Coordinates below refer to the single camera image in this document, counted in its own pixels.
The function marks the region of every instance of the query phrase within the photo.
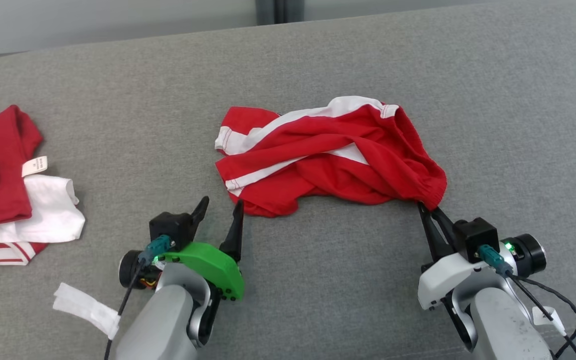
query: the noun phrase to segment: white stripe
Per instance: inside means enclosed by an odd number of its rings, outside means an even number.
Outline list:
[[[348,160],[364,164],[365,166],[368,165],[368,161],[366,161],[366,158],[364,157],[363,153],[359,151],[359,148],[357,148],[357,144],[354,142],[344,147],[340,147],[337,150],[326,151],[326,153],[330,155],[335,155],[336,157],[346,158]]]
[[[336,150],[326,151],[325,153],[335,155],[336,157],[352,160],[354,162],[358,162],[366,166],[368,165],[368,161],[366,161],[366,158],[361,153],[361,151],[359,151],[359,148],[357,148],[357,144],[355,144],[354,142],[344,147],[340,147]],[[228,191],[231,194],[234,194],[234,196],[238,197],[242,193],[244,187],[246,187],[247,185],[256,183],[262,180],[263,178],[267,178],[268,176],[276,173],[277,171],[285,168],[286,166],[289,166],[294,162],[298,162],[299,160],[305,157],[306,156],[296,157],[294,159],[282,161],[272,166],[268,166],[267,168],[262,168],[260,170],[253,171],[251,173],[247,173],[246,175],[233,178],[233,180],[226,180],[224,184],[226,185],[226,189],[228,189]]]
[[[226,180],[224,184],[226,184],[226,189],[228,189],[228,191],[230,192],[235,191],[237,189],[244,189],[246,185],[250,185],[252,183],[258,182],[259,180],[262,180],[263,178],[267,178],[270,174],[276,173],[279,170],[285,168],[286,166],[289,166],[290,164],[297,162],[303,158],[305,158],[305,156],[296,157],[294,159],[282,162],[277,162],[276,164],[268,166],[267,168],[247,173],[246,175],[234,178],[233,180]]]
[[[219,129],[219,135],[214,142],[215,150],[223,150],[227,155],[246,153],[281,125],[297,121],[303,117],[340,117],[370,105],[381,112],[382,119],[395,116],[398,105],[383,105],[379,100],[363,96],[339,96],[330,100],[326,107],[291,111],[270,121],[268,125],[253,128],[248,135],[231,130],[228,126]]]
[[[30,243],[27,243],[25,241],[19,241],[16,244],[19,246],[19,248],[21,248],[23,251],[25,251],[25,253],[28,255],[28,260],[34,258],[35,255],[37,255],[37,253],[35,253],[35,249],[33,248],[33,246]]]
[[[0,260],[3,259],[17,259],[10,261],[0,261],[0,265],[26,265],[28,260],[16,248],[0,248]]]

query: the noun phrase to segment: green 3d-printed part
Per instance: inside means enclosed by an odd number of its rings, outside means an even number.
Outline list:
[[[179,252],[165,252],[155,261],[182,263],[223,291],[228,300],[242,300],[244,279],[232,257],[208,243],[191,242]]]

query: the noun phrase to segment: gray fabric surface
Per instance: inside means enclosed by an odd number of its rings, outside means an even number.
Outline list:
[[[153,216],[203,195],[197,240],[219,244],[233,204],[213,142],[228,108],[340,95],[402,105],[446,171],[448,216],[535,235],[548,254],[535,280],[576,303],[576,2],[442,7],[0,58],[0,111],[30,114],[48,174],[73,179],[87,218],[82,239],[0,266],[0,360],[101,358],[102,333],[51,309],[60,282],[118,308],[121,256]],[[468,357],[445,311],[419,307],[430,253],[413,203],[304,198],[292,216],[247,217],[244,236],[245,299],[219,308],[202,359]],[[133,292],[119,338],[150,296]]]

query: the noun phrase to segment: white tape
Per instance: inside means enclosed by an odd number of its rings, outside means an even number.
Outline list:
[[[115,338],[119,330],[119,316],[116,310],[103,305],[94,297],[86,294],[82,290],[62,282],[57,291],[54,292],[54,303],[52,309],[73,314],[96,326],[110,340]]]
[[[556,330],[562,335],[562,337],[566,336],[566,328],[564,328],[564,324],[562,323],[562,319],[557,314],[557,310],[554,307],[544,306],[544,310],[550,314],[553,321],[550,321],[546,315],[539,310],[539,307],[534,306],[532,308],[532,322],[535,325],[552,325],[556,328]]]

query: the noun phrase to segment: red garment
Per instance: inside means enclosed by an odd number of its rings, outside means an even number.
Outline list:
[[[42,141],[33,121],[17,105],[0,113],[0,224],[30,218],[32,208],[21,172]],[[45,247],[43,243],[0,244],[0,263],[25,265]]]
[[[403,109],[373,98],[341,96],[282,116],[231,107],[215,149],[226,155],[216,165],[230,197],[250,215],[292,214],[297,198],[311,195],[414,200],[433,210],[446,191],[446,174]]]

